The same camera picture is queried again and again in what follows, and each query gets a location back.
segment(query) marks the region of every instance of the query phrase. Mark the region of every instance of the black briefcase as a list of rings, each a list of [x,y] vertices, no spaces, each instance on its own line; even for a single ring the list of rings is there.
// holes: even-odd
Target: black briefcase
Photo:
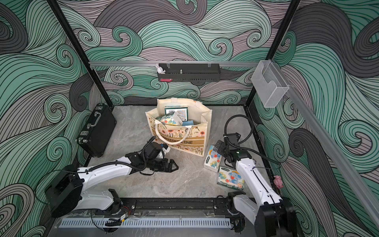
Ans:
[[[92,157],[102,157],[116,123],[108,105],[99,103],[88,118],[76,142]]]

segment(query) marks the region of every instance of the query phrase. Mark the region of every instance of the bag handle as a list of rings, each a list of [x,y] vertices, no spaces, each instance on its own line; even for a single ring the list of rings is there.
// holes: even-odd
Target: bag handle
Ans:
[[[192,125],[186,126],[186,128],[188,128],[188,129],[187,129],[187,132],[184,135],[184,137],[180,141],[171,142],[171,141],[167,141],[166,139],[164,139],[162,137],[162,135],[159,133],[159,131],[158,131],[158,124],[161,124],[161,122],[158,121],[158,120],[155,120],[155,133],[157,134],[157,136],[159,137],[160,140],[162,140],[163,142],[165,142],[168,145],[177,145],[177,144],[181,143],[182,141],[184,141],[187,138],[187,136],[189,135],[189,133],[190,133],[190,128],[192,128]]]

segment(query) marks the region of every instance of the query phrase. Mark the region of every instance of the white rabbit figurine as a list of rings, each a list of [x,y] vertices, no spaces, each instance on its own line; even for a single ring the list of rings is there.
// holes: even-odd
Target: white rabbit figurine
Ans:
[[[163,70],[163,68],[160,67],[159,64],[156,64],[155,67],[157,68],[157,72],[159,74],[165,74],[166,70]]]

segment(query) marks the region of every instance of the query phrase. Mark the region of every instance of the gray floor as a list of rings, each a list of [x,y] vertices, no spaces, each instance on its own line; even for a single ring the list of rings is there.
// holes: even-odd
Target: gray floor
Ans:
[[[113,114],[117,119],[116,128],[110,138],[108,146],[101,158],[92,158],[89,166],[112,161],[127,153],[140,150],[152,136],[147,125],[145,112],[154,107],[147,106],[117,106]],[[245,112],[242,106],[213,106],[212,123],[209,142],[214,145],[222,140],[224,125],[228,118]],[[238,132],[243,139],[250,131],[250,126],[244,118],[233,119],[228,126],[228,132]],[[251,136],[244,146],[258,150],[254,137]],[[263,166],[262,159],[252,154],[257,166]],[[113,188],[123,198],[209,198],[217,195],[226,196],[233,189],[216,184],[217,173],[203,167],[204,157],[191,155],[171,149],[165,156],[174,159],[179,170],[172,173],[155,173],[152,176],[143,176],[135,173],[118,177],[99,184],[94,189],[107,190]],[[265,170],[260,170],[269,182]],[[252,197],[247,187],[244,191]]]

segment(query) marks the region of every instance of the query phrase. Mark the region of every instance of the tote bag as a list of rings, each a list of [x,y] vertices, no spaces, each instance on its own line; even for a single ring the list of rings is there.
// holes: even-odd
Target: tote bag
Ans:
[[[211,128],[212,110],[202,102],[192,99],[158,99],[157,107],[146,112],[147,121],[155,141],[166,143],[170,147],[203,156],[207,147]],[[156,117],[164,115],[166,106],[188,107],[188,120],[193,120],[195,125],[171,126],[162,124]]]

